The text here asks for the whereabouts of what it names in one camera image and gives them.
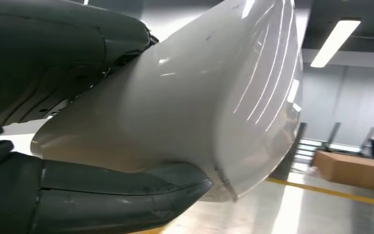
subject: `shiny floor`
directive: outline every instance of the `shiny floor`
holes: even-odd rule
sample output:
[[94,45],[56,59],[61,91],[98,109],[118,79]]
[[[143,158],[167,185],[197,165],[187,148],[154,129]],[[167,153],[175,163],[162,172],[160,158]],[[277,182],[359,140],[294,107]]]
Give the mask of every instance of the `shiny floor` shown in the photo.
[[[305,175],[289,178],[312,180]],[[337,187],[345,191],[351,189]],[[355,188],[352,192],[357,191],[361,189]],[[374,234],[374,205],[263,182],[235,204],[197,202],[162,233]]]

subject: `white wall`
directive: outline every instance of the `white wall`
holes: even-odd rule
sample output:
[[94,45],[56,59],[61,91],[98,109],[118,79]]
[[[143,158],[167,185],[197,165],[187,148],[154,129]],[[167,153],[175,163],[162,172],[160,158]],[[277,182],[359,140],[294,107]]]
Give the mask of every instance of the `white wall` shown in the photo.
[[306,138],[327,140],[335,122],[335,143],[360,146],[374,127],[374,68],[328,64],[304,66],[303,111]]

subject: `white car body panel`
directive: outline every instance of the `white car body panel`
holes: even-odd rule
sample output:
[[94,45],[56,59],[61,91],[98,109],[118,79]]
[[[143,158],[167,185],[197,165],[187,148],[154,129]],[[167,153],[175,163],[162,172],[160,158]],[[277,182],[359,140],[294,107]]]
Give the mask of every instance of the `white car body panel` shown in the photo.
[[32,152],[124,172],[190,162],[214,181],[204,200],[238,199],[294,140],[294,17],[290,0],[223,1],[50,119]]

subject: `fluorescent ceiling light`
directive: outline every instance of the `fluorescent ceiling light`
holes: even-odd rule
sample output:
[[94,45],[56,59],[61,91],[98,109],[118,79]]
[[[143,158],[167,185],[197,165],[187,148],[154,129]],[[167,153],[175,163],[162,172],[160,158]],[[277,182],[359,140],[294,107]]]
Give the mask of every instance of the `fluorescent ceiling light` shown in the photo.
[[352,32],[358,27],[360,20],[339,21],[323,44],[318,55],[310,64],[311,67],[324,67],[339,48],[345,43]]
[[298,93],[299,83],[300,82],[297,79],[292,81],[292,86],[290,87],[289,95],[287,96],[288,102],[292,103],[295,101],[296,94]]

